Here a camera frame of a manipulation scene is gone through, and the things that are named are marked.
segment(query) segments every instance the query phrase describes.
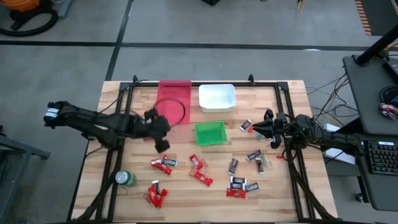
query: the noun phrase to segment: black desk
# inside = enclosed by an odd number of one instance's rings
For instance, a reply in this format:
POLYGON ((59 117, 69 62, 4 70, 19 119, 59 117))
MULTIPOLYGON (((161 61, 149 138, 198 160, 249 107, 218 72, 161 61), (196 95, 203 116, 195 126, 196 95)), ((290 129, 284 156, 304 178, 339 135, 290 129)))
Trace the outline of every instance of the black desk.
POLYGON ((2 135, 0 135, 0 146, 7 148, 0 149, 0 151, 6 153, 9 167, 0 184, 0 223, 4 223, 30 157, 37 155, 42 159, 48 159, 50 153, 13 141, 2 135))
MULTIPOLYGON (((353 57, 343 58, 359 118, 338 132, 363 133, 364 139, 398 142, 398 121, 384 117, 379 109, 379 92, 386 86, 397 86, 382 67, 384 60, 374 58, 366 67, 357 65, 353 57)), ((358 159, 364 197, 376 210, 398 211, 398 177, 369 172, 366 157, 358 159)))

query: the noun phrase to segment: red plastic container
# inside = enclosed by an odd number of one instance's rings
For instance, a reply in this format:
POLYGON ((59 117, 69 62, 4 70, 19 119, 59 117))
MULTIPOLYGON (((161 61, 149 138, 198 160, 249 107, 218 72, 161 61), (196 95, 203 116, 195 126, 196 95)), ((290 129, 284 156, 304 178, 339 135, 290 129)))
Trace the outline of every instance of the red plastic container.
POLYGON ((156 102, 164 99, 156 105, 159 114, 164 115, 170 125, 177 124, 183 116, 183 108, 185 107, 185 117, 180 124, 189 124, 191 112, 191 81, 190 80, 161 80, 159 89, 157 90, 156 102))

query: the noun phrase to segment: green can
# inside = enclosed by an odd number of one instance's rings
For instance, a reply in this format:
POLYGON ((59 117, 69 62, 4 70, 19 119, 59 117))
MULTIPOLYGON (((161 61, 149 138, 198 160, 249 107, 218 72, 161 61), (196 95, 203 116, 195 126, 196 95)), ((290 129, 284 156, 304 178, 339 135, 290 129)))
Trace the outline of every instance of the green can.
POLYGON ((125 185, 126 187, 132 187, 137 182, 137 177, 131 174, 127 170, 121 170, 116 174, 116 182, 120 185, 125 185))

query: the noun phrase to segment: keyboard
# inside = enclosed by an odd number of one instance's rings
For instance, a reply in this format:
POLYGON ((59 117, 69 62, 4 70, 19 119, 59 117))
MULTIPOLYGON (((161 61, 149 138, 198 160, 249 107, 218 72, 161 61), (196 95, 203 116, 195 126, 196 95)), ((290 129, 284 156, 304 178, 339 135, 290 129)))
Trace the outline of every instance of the keyboard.
POLYGON ((364 142, 372 174, 398 175, 398 146, 393 142, 364 142))

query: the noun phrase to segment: white plastic container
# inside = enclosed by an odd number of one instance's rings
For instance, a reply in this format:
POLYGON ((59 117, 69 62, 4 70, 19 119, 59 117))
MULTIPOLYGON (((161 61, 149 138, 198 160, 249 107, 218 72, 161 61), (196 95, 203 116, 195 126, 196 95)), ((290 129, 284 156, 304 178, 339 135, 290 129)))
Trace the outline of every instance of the white plastic container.
POLYGON ((236 105, 235 87, 231 84, 199 86, 199 105, 203 112, 229 112, 236 105))

